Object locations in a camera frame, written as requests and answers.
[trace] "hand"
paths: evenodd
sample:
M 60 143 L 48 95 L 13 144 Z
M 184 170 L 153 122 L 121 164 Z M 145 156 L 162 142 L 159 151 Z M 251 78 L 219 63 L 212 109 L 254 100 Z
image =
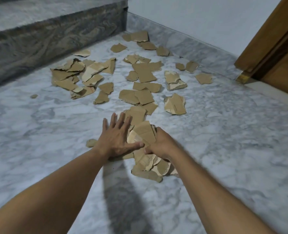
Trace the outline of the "hand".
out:
M 163 129 L 157 127 L 156 142 L 147 146 L 144 153 L 153 153 L 162 159 L 171 161 L 172 155 L 176 154 L 177 150 L 180 150 L 177 142 Z
M 131 118 L 128 117 L 126 121 L 123 122 L 124 117 L 125 114 L 121 113 L 116 122 L 116 113 L 113 113 L 109 127 L 107 127 L 107 119 L 103 119 L 103 131 L 93 150 L 107 157 L 116 157 L 144 147 L 143 142 L 126 142 Z

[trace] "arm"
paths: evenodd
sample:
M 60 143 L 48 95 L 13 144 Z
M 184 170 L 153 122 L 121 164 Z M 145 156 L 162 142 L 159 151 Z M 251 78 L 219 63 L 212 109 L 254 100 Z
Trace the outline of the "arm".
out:
M 67 233 L 80 212 L 93 181 L 109 156 L 144 146 L 126 143 L 130 118 L 122 113 L 103 120 L 103 132 L 93 149 L 80 155 L 0 208 L 0 233 Z
M 146 153 L 168 159 L 176 168 L 208 234 L 275 234 L 257 215 L 197 164 L 169 134 L 157 128 Z

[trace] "wooden door frame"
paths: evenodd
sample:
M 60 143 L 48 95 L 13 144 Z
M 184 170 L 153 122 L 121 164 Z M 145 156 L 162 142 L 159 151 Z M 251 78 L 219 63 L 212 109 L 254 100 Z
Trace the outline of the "wooden door frame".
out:
M 245 74 L 253 76 L 288 42 L 288 0 L 281 0 L 269 18 L 235 62 Z

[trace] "left hand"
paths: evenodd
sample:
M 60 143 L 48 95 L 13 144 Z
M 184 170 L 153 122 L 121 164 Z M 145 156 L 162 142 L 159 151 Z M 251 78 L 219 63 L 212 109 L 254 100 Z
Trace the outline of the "left hand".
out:
M 103 131 L 93 150 L 107 157 L 117 157 L 144 147 L 143 142 L 127 143 L 126 137 L 131 118 L 128 117 L 124 122 L 124 117 L 125 114 L 122 112 L 116 122 L 116 113 L 113 113 L 109 126 L 107 126 L 107 119 L 103 119 Z

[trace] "white marble floor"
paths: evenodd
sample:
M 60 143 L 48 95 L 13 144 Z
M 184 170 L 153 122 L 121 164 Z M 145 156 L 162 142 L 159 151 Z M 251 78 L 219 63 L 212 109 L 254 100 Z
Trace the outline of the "white marble floor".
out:
M 113 44 L 128 49 L 112 53 Z M 187 114 L 165 112 L 164 70 L 176 70 L 176 56 L 158 57 L 120 35 L 89 48 L 89 59 L 116 57 L 110 101 L 93 105 L 96 93 L 71 100 L 69 92 L 51 86 L 50 71 L 72 58 L 43 67 L 0 87 L 0 207 L 14 195 L 87 151 L 85 142 L 98 138 L 103 117 L 130 107 L 118 99 L 131 89 L 125 77 L 131 65 L 122 62 L 137 53 L 162 60 L 154 72 L 163 85 L 153 94 L 159 105 L 147 116 L 177 139 L 191 155 L 279 233 L 288 234 L 288 106 L 214 74 L 213 83 L 200 85 L 195 74 L 180 73 L 188 87 L 175 92 L 186 98 Z M 38 94 L 31 99 L 30 95 Z M 69 233 L 205 233 L 181 180 L 166 177 L 156 183 L 130 174 L 133 161 L 114 162 L 98 174 L 87 201 Z

